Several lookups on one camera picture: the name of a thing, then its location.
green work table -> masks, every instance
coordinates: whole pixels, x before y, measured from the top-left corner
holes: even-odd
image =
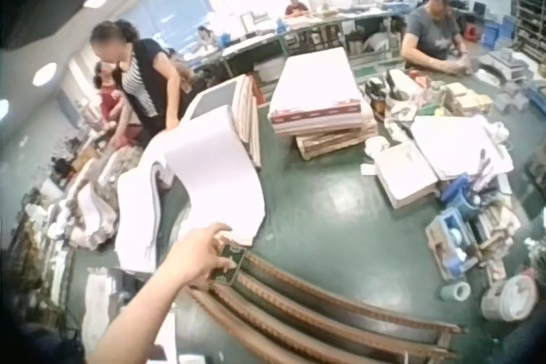
[[[497,89],[472,78],[461,81],[479,93],[494,96]],[[439,300],[444,284],[427,247],[424,228],[438,214],[436,199],[426,197],[393,210],[374,176],[362,176],[363,145],[347,148],[305,162],[296,147],[277,137],[267,119],[268,107],[259,110],[263,169],[259,178],[264,191],[266,217],[253,251],[278,268],[328,291],[383,308],[422,318],[451,321],[467,326],[469,334],[451,343],[460,361],[483,364],[491,353],[492,333],[482,318],[479,302],[485,289],[485,273],[473,270],[468,279],[473,294],[466,302]],[[530,217],[543,205],[542,198],[526,180],[524,164],[546,136],[546,121],[535,107],[523,113],[501,115],[510,130],[515,170],[509,175],[514,197]],[[164,215],[158,244],[162,257],[187,214],[189,204],[183,186],[176,182],[163,199]],[[523,258],[522,246],[514,246],[507,263],[512,274]],[[111,255],[79,252],[75,269],[115,263]],[[81,298],[84,287],[72,284],[70,298]],[[344,315],[341,320],[372,331],[402,338],[421,338],[421,332]],[[253,364],[262,361],[212,321],[185,293],[177,300],[178,354],[203,354],[208,363]]]
[[[316,51],[290,49],[288,47],[287,37],[297,36],[303,32],[320,30],[327,26],[340,26],[342,23],[348,21],[364,22],[366,20],[387,20],[386,29],[390,32],[391,19],[395,17],[400,18],[402,15],[403,14],[385,10],[375,14],[337,14],[325,17],[319,22],[310,23],[296,29],[288,28],[288,30],[283,33],[268,34],[242,40],[240,43],[229,46],[227,49],[215,51],[204,57],[200,64],[194,66],[194,69],[198,69],[199,66],[211,64],[213,62],[221,62],[229,74],[229,77],[233,78],[243,73],[253,71],[254,63],[267,61],[268,59],[280,55],[288,58],[294,53],[300,54]],[[345,47],[345,42],[340,42],[340,45]]]

green table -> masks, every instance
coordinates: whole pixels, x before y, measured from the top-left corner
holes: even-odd
[[[457,80],[477,92],[496,93],[495,88],[478,80]],[[502,334],[491,333],[479,312],[485,285],[483,273],[469,273],[473,294],[466,302],[439,300],[438,291],[444,282],[424,233],[424,228],[439,211],[436,200],[427,197],[393,210],[376,178],[360,175],[362,145],[305,162],[293,145],[273,133],[267,110],[268,107],[264,107],[259,112],[263,161],[259,178],[264,190],[266,218],[253,250],[280,269],[345,297],[468,326],[470,333],[456,338],[451,347],[462,356],[460,362],[483,364],[491,351],[491,335]],[[515,170],[509,179],[514,196],[523,202],[527,213],[538,212],[543,202],[532,192],[523,166],[546,136],[544,118],[534,107],[506,116],[494,112],[491,118],[502,120],[511,132]],[[178,225],[189,204],[180,183],[173,186],[162,202],[164,217],[158,242],[165,252],[170,237],[176,233],[171,227]],[[507,263],[508,274],[514,272],[525,252],[522,246],[514,249]],[[86,266],[106,263],[115,263],[107,253],[97,256],[80,252],[75,264],[76,269],[84,271]],[[71,285],[73,305],[83,302],[82,278],[75,280],[80,283]],[[76,316],[81,317],[81,305],[78,308]],[[399,337],[420,336],[415,331],[356,316],[344,316],[343,320]],[[509,328],[511,326],[502,327],[502,330]],[[184,294],[177,300],[177,347],[179,354],[207,355],[210,363],[262,362]]]
[[[289,36],[298,36],[301,33],[312,32],[314,30],[320,31],[321,29],[327,28],[328,26],[337,26],[338,30],[341,31],[340,25],[346,21],[362,22],[365,20],[378,19],[386,20],[386,29],[390,33],[391,19],[395,16],[400,16],[400,14],[396,14],[391,11],[384,11],[379,14],[355,14],[352,16],[334,15],[323,18],[320,22],[309,24],[308,26],[302,26],[297,29],[289,30],[287,32],[276,34],[269,38],[265,38],[258,43],[253,43],[252,39],[248,39],[248,46],[243,46],[237,51],[228,54],[226,54],[223,50],[220,50],[216,54],[209,56],[206,62],[221,61],[224,64],[229,76],[233,78],[241,74],[253,71],[254,63],[266,61],[280,55],[289,57],[293,54],[317,51],[314,49],[290,49],[287,44],[287,37]],[[341,42],[340,45],[342,47],[346,46],[345,42]],[[328,43],[328,48],[331,47],[333,47],[333,45]]]

red shirt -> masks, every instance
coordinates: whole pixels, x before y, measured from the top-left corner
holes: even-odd
[[[116,90],[116,85],[103,85],[101,87],[101,111],[102,117],[107,121],[115,121],[117,118],[110,118],[110,112],[118,104],[119,100],[113,98],[112,93]]]
[[[116,99],[113,97],[112,93],[116,90],[115,84],[112,85],[103,85],[101,87],[100,95],[101,95],[101,112],[104,119],[107,121],[115,121],[118,122],[119,115],[121,112],[118,113],[115,117],[112,117],[110,113],[112,112],[113,108],[118,105],[119,98]],[[142,130],[142,126],[138,124],[128,124],[127,129],[125,130],[124,136],[120,139],[119,145],[117,148],[124,147],[127,145],[130,141],[137,138],[137,136],[140,134],[140,131]]]
[[[292,5],[292,4],[289,4],[286,11],[284,12],[284,14],[286,16],[289,16],[294,12],[294,10],[299,10],[300,12],[308,12],[309,11],[307,6],[305,6],[302,2],[298,2],[298,4],[296,4],[295,6]]]

shelf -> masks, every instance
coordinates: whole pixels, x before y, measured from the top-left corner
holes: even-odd
[[[529,9],[522,8],[521,6],[518,6],[518,10],[521,10],[522,12],[526,12],[528,14],[534,14],[535,16],[538,16],[539,19],[542,18],[542,13],[533,12]]]
[[[531,34],[532,36],[537,36],[538,38],[541,38],[542,40],[546,40],[546,36],[544,36],[541,33],[535,33],[533,30],[528,29],[525,26],[518,26],[518,30],[525,30],[527,33]]]
[[[546,55],[546,0],[518,0],[516,39],[523,43],[522,50],[532,59]]]
[[[535,9],[541,9],[543,8],[543,5],[541,3],[533,2],[531,0],[519,0],[521,3],[524,3],[526,7],[531,7]]]
[[[528,24],[533,25],[533,26],[535,26],[535,27],[541,28],[540,23],[535,23],[535,22],[533,22],[532,20],[526,19],[526,18],[524,18],[524,17],[518,16],[518,20],[522,20],[522,21],[524,21],[525,23],[528,23]]]

hand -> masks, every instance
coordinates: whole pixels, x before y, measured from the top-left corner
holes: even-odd
[[[470,63],[470,59],[468,58],[467,54],[462,55],[461,58],[457,60],[457,63],[461,65],[462,70],[464,70],[466,74],[472,73],[472,64]]]
[[[127,140],[127,137],[124,135],[116,136],[113,135],[112,138],[110,138],[110,141],[108,142],[108,148],[112,148],[114,151],[117,151],[118,149],[124,147],[129,143],[129,140]]]
[[[459,61],[440,61],[438,63],[438,70],[445,72],[446,74],[458,74],[460,71],[464,70],[464,66],[461,66]]]
[[[112,91],[112,97],[116,100],[119,100],[121,97],[123,97],[123,91],[119,91],[119,90]]]
[[[177,117],[168,116],[165,123],[167,131],[174,130],[180,124],[180,120]]]
[[[222,244],[215,237],[230,230],[223,223],[214,223],[208,228],[189,232],[172,245],[161,268],[167,269],[180,286],[208,275],[213,269],[234,269],[236,264],[233,260],[218,255]]]
[[[184,78],[180,78],[180,90],[186,94],[191,92],[191,84]]]

